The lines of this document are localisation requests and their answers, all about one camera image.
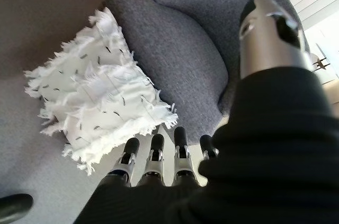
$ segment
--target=robotic hand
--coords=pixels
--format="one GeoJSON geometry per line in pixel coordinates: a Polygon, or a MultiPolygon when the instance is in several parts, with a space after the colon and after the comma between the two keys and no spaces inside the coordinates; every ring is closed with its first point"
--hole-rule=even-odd
{"type": "Polygon", "coordinates": [[[164,138],[155,135],[130,187],[139,147],[132,138],[75,223],[338,223],[339,122],[309,71],[303,36],[275,1],[250,0],[229,122],[200,139],[207,186],[178,127],[172,186],[164,186],[164,138]]]}

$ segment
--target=robotic finger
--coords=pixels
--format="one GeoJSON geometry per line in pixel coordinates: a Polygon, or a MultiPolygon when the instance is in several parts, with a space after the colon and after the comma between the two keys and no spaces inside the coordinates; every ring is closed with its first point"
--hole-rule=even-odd
{"type": "Polygon", "coordinates": [[[99,185],[112,184],[130,187],[139,145],[137,138],[129,139],[113,169],[101,180],[99,185]]]}
{"type": "Polygon", "coordinates": [[[164,184],[164,137],[156,134],[152,138],[149,155],[146,159],[146,167],[137,186],[141,185],[165,185],[164,184]]]}
{"type": "Polygon", "coordinates": [[[209,135],[203,135],[200,138],[200,147],[203,155],[203,159],[212,159],[218,156],[218,150],[212,145],[212,137],[209,135]]]}
{"type": "Polygon", "coordinates": [[[174,131],[174,179],[172,186],[199,186],[195,176],[192,159],[187,145],[187,135],[183,127],[177,127],[174,131]]]}

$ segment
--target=black object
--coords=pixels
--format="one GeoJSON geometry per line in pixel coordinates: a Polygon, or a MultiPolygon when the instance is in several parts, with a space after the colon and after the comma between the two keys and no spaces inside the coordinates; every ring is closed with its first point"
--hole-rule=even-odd
{"type": "Polygon", "coordinates": [[[33,198],[28,194],[15,194],[0,199],[0,224],[23,218],[32,208],[33,198]]]}

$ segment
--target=gray carpet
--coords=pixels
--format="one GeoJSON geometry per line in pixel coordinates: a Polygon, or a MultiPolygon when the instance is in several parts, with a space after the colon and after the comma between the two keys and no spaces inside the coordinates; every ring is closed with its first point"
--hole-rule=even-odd
{"type": "Polygon", "coordinates": [[[61,156],[60,133],[39,134],[41,103],[23,91],[22,71],[42,64],[62,41],[74,38],[101,1],[0,0],[0,197],[30,193],[35,200],[18,224],[71,223],[114,159],[107,156],[87,177],[61,156]]]}

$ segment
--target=gray chair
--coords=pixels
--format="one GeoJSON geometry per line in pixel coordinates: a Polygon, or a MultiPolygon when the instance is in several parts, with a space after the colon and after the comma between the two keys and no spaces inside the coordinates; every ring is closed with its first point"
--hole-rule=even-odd
{"type": "MultiPolygon", "coordinates": [[[[248,0],[105,0],[190,144],[227,117],[239,79],[239,19],[248,0]]],[[[276,0],[298,18],[289,0],[276,0]]]]}

